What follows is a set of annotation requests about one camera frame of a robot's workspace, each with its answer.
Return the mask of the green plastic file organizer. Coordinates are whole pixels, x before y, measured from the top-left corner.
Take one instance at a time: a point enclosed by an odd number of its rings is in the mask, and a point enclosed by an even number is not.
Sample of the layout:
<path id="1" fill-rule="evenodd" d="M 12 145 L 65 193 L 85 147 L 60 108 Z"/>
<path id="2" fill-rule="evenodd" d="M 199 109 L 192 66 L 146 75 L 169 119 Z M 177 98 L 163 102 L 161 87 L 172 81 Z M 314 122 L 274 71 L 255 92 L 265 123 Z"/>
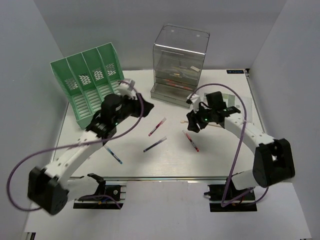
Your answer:
<path id="1" fill-rule="evenodd" d="M 101 109 L 105 96 L 118 94 L 120 81 L 125 79 L 111 42 L 53 61 L 50 66 L 83 130 Z"/>

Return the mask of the blue pen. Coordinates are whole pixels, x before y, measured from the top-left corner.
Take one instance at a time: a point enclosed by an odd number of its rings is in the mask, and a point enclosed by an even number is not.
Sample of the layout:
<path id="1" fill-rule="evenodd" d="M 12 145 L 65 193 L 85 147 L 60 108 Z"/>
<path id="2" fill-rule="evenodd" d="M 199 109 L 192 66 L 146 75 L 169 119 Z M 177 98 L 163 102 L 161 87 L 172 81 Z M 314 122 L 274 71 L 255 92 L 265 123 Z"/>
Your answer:
<path id="1" fill-rule="evenodd" d="M 109 147 L 105 147 L 105 149 L 108 151 L 108 153 L 110 153 L 113 156 L 113 158 L 117 160 L 118 163 L 120 163 L 121 165 L 123 164 L 123 162 L 116 156 L 116 154 Z"/>

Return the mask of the yellow highlighter pen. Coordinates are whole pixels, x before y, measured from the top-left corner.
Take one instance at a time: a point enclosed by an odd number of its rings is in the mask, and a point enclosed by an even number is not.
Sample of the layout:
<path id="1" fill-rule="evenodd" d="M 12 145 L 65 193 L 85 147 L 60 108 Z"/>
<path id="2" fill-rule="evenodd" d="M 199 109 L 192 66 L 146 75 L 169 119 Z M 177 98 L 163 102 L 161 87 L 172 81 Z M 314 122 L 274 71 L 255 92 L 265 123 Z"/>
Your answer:
<path id="1" fill-rule="evenodd" d="M 172 65 L 171 66 L 173 69 L 179 70 L 179 71 L 189 71 L 190 69 L 187 67 L 183 67 L 183 66 L 176 66 L 176 65 Z"/>

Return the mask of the clear plastic drawer cabinet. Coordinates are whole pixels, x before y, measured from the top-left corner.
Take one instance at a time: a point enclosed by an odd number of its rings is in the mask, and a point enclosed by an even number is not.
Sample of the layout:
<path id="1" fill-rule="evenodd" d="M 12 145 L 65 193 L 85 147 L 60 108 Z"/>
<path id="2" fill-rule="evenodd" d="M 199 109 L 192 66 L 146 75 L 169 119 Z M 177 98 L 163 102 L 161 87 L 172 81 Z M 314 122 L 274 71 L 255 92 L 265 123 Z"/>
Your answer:
<path id="1" fill-rule="evenodd" d="M 187 97 L 199 84 L 210 39 L 208 31 L 179 25 L 166 24 L 153 45 L 154 85 L 150 91 L 153 99 L 189 108 Z M 182 66 L 189 70 L 177 70 L 171 66 Z M 194 66 L 199 72 L 191 69 Z M 164 79 L 173 80 L 192 90 L 167 85 Z"/>

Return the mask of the dark purple pen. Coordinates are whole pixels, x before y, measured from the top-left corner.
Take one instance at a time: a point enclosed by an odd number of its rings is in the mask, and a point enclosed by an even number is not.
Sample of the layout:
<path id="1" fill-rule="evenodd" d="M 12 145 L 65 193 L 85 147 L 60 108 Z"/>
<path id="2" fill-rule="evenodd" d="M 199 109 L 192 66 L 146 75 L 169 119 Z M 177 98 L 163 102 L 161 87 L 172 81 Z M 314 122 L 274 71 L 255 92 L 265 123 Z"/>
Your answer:
<path id="1" fill-rule="evenodd" d="M 166 141 L 167 140 L 167 137 L 163 137 L 161 138 L 160 140 L 158 140 L 157 142 L 153 143 L 152 145 L 150 145 L 149 147 L 147 147 L 146 149 L 143 150 L 143 152 L 147 152 L 149 151 L 150 149 L 154 148 L 155 146 L 161 144 L 162 142 Z"/>

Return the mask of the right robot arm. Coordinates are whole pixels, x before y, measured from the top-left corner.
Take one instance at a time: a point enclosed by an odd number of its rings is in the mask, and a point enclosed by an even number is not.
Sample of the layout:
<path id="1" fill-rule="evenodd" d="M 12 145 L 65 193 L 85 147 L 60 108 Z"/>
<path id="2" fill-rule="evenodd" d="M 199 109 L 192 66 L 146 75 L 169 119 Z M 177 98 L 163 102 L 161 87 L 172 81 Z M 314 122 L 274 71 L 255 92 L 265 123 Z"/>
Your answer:
<path id="1" fill-rule="evenodd" d="M 253 153 L 252 169 L 233 173 L 227 178 L 226 195 L 236 200 L 244 190 L 260 186 L 267 188 L 296 175 L 291 145 L 288 140 L 275 139 L 245 120 L 244 111 L 228 107 L 222 93 L 206 95 L 203 103 L 197 94 L 190 94 L 186 102 L 193 109 L 187 114 L 189 131 L 198 133 L 208 124 L 215 123 L 234 134 L 240 144 L 245 144 Z"/>

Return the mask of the beige eraser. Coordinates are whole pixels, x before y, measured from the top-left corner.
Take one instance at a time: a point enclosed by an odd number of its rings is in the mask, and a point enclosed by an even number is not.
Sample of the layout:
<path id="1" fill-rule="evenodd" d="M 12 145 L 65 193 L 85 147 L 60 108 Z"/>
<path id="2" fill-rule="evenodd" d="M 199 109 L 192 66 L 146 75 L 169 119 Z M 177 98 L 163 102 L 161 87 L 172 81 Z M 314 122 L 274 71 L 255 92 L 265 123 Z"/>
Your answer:
<path id="1" fill-rule="evenodd" d="M 197 67 L 195 67 L 195 66 L 191 66 L 190 68 L 191 68 L 192 70 L 196 71 L 196 72 L 199 72 L 199 71 L 200 71 L 200 69 L 197 68 Z"/>

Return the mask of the small blue label sticker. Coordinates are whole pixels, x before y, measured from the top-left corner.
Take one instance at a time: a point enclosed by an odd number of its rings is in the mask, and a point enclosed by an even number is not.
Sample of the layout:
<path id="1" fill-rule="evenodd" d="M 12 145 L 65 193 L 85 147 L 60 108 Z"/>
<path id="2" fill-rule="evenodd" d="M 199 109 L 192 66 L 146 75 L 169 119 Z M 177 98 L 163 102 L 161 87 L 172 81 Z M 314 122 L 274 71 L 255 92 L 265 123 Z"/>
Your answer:
<path id="1" fill-rule="evenodd" d="M 241 69 L 228 69 L 227 74 L 244 74 L 245 72 Z"/>

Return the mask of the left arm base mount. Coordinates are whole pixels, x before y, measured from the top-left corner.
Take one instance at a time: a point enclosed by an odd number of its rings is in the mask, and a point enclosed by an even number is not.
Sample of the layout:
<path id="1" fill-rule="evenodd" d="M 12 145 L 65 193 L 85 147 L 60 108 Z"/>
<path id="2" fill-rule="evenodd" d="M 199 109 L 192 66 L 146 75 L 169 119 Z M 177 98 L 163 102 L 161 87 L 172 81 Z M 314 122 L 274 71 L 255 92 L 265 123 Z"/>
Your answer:
<path id="1" fill-rule="evenodd" d="M 73 209 L 82 210 L 120 210 L 126 198 L 126 185 L 121 183 L 107 183 L 106 180 L 94 173 L 89 173 L 87 177 L 95 180 L 98 184 L 95 192 L 76 199 Z"/>

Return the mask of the plastic sleeve with printed sheets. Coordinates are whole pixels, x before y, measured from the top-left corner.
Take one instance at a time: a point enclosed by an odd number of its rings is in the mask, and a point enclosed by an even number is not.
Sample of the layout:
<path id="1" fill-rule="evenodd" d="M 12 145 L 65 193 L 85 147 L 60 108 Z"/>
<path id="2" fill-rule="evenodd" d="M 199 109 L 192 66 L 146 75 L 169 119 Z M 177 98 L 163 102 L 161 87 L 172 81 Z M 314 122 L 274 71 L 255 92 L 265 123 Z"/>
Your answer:
<path id="1" fill-rule="evenodd" d="M 243 105 L 238 97 L 236 97 L 234 94 L 228 94 L 228 93 L 222 93 L 221 95 L 222 95 L 223 101 L 225 102 L 228 108 L 234 106 L 241 111 L 242 115 L 245 114 Z M 253 100 L 250 97 L 244 97 L 244 96 L 241 96 L 240 98 L 242 99 L 244 106 L 246 108 L 246 112 L 247 112 L 246 119 L 249 122 L 252 122 L 253 121 Z"/>

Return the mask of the red orange highlighter pen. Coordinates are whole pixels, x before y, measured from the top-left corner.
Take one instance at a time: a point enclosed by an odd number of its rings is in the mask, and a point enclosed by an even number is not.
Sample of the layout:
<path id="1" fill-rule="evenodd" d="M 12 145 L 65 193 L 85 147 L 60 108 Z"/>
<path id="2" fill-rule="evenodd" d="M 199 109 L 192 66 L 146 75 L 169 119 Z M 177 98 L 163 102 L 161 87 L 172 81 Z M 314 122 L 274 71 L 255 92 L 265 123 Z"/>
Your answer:
<path id="1" fill-rule="evenodd" d="M 192 88 L 186 87 L 186 86 L 182 86 L 182 85 L 177 85 L 177 84 L 172 84 L 172 83 L 167 83 L 168 86 L 171 87 L 176 87 L 176 88 L 180 88 L 180 89 L 184 89 L 184 90 L 188 90 L 188 91 L 192 91 Z"/>

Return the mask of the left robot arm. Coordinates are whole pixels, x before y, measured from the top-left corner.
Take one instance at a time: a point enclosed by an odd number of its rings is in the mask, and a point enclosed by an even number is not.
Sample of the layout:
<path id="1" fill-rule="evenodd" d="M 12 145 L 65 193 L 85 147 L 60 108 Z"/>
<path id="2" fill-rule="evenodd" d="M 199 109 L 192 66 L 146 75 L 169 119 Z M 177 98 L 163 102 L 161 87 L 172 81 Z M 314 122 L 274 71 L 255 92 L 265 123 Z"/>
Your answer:
<path id="1" fill-rule="evenodd" d="M 69 147 L 45 167 L 34 167 L 30 171 L 28 198 L 52 216 L 58 214 L 69 201 L 106 198 L 103 177 L 94 173 L 76 180 L 70 177 L 116 134 L 118 124 L 128 117 L 145 118 L 153 108 L 154 104 L 145 101 L 140 93 L 133 98 L 114 93 L 107 95 L 76 147 Z"/>

